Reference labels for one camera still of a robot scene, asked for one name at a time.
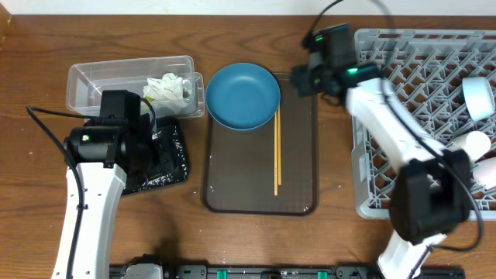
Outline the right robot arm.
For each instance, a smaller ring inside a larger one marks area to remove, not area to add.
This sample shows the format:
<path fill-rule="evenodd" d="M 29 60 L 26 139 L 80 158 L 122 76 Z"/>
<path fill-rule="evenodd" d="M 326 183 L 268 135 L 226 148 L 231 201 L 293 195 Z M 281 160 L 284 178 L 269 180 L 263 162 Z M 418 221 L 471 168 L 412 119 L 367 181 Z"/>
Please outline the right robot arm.
<path fill-rule="evenodd" d="M 298 95 L 336 98 L 371 132 L 396 173 L 388 208 L 394 231 L 377 269 L 382 278 L 417 277 L 429 254 L 469 217 L 470 158 L 433 139 L 399 102 L 375 63 L 334 67 L 317 53 L 312 58 L 312 64 L 291 70 Z"/>

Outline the white tissue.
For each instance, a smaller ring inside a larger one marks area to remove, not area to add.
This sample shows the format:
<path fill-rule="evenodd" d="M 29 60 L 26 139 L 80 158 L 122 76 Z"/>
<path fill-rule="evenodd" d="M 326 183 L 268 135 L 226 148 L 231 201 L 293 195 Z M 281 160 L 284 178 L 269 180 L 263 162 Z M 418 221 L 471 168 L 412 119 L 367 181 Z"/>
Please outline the white tissue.
<path fill-rule="evenodd" d="M 162 78 L 147 78 L 147 85 L 143 87 L 143 97 L 152 105 L 179 114 L 189 105 L 192 91 L 190 80 L 166 73 Z"/>

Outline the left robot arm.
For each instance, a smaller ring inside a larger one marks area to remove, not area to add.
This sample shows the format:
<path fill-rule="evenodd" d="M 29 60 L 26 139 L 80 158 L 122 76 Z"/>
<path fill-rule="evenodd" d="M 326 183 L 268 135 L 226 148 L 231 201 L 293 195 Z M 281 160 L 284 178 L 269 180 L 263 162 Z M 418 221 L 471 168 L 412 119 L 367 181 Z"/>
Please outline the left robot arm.
<path fill-rule="evenodd" d="M 142 102 L 130 91 L 104 91 L 99 115 L 65 139 L 67 206 L 53 277 L 109 277 L 115 216 L 127 177 L 146 172 L 153 162 L 155 118 L 141 112 Z"/>

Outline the light blue small bowl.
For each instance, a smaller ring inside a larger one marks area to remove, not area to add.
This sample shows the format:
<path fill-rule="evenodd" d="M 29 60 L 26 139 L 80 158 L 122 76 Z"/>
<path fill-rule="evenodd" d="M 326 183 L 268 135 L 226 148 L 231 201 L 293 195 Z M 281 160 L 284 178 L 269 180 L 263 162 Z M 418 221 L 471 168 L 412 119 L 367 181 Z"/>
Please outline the light blue small bowl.
<path fill-rule="evenodd" d="M 472 120 L 487 119 L 495 113 L 495 101 L 489 81 L 485 77 L 466 77 L 462 90 L 467 111 Z"/>

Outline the white cup pink inside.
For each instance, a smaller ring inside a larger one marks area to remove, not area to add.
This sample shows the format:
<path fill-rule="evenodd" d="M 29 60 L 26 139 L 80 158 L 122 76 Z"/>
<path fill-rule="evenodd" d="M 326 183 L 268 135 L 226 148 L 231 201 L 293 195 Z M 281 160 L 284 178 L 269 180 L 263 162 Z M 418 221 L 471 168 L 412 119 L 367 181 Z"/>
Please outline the white cup pink inside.
<path fill-rule="evenodd" d="M 482 160 L 473 171 L 473 177 L 477 184 L 490 190 L 496 185 L 496 158 Z"/>

